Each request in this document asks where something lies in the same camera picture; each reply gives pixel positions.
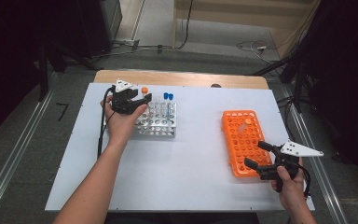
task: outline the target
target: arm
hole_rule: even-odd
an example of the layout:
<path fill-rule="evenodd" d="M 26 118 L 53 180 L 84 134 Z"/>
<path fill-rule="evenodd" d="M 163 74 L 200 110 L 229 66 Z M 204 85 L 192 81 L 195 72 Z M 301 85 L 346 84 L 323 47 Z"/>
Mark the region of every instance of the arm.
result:
<path fill-rule="evenodd" d="M 106 100 L 105 115 L 114 112 Z M 112 197 L 121 155 L 132 134 L 136 119 L 147 109 L 139 106 L 132 115 L 113 114 L 108 121 L 109 142 L 85 179 L 63 206 L 54 223 L 103 223 Z"/>
<path fill-rule="evenodd" d="M 279 166 L 277 171 L 283 181 L 282 192 L 279 195 L 280 200 L 289 213 L 291 223 L 316 223 L 304 199 L 304 174 L 302 170 L 298 170 L 298 174 L 294 179 L 290 178 L 289 173 L 283 166 Z M 271 185 L 273 189 L 276 189 L 276 181 L 272 181 Z"/>

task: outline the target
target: white plastic part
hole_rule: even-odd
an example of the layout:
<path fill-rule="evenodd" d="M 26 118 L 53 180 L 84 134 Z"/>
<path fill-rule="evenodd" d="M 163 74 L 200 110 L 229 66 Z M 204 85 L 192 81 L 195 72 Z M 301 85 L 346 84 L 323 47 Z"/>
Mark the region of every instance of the white plastic part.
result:
<path fill-rule="evenodd" d="M 322 157 L 324 155 L 322 151 L 318 151 L 310 147 L 304 147 L 299 143 L 292 141 L 288 141 L 283 145 L 281 153 L 296 157 Z"/>
<path fill-rule="evenodd" d="M 131 88 L 132 86 L 132 83 L 118 79 L 116 81 L 116 92 L 124 91 L 126 89 Z"/>
<path fill-rule="evenodd" d="M 243 130 L 245 130 L 246 126 L 247 126 L 246 123 L 241 124 L 240 127 L 238 128 L 237 132 L 242 133 Z"/>

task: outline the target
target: black curtain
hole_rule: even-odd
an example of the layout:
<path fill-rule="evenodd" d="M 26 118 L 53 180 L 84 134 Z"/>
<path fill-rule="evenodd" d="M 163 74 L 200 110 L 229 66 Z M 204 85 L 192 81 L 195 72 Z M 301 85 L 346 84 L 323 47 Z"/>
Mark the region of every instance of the black curtain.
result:
<path fill-rule="evenodd" d="M 39 8 L 35 1 L 0 1 L 0 125 L 40 80 L 34 65 Z"/>
<path fill-rule="evenodd" d="M 310 99 L 336 150 L 358 165 L 358 1 L 322 1 L 324 9 L 328 16 L 303 58 L 306 74 L 316 79 Z"/>

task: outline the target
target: orange test tube cap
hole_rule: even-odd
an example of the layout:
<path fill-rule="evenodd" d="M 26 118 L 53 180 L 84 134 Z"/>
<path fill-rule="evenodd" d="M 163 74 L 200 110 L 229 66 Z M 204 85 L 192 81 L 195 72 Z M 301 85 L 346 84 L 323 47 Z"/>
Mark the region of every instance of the orange test tube cap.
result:
<path fill-rule="evenodd" d="M 142 93 L 147 94 L 149 92 L 149 89 L 147 87 L 142 87 Z"/>

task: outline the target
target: silver test tube rack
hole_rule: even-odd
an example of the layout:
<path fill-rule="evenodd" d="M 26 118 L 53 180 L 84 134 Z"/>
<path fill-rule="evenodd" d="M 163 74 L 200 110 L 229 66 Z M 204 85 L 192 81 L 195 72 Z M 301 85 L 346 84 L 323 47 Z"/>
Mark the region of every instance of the silver test tube rack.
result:
<path fill-rule="evenodd" d="M 135 121 L 133 133 L 175 137 L 176 116 L 176 103 L 150 102 L 147 110 Z"/>

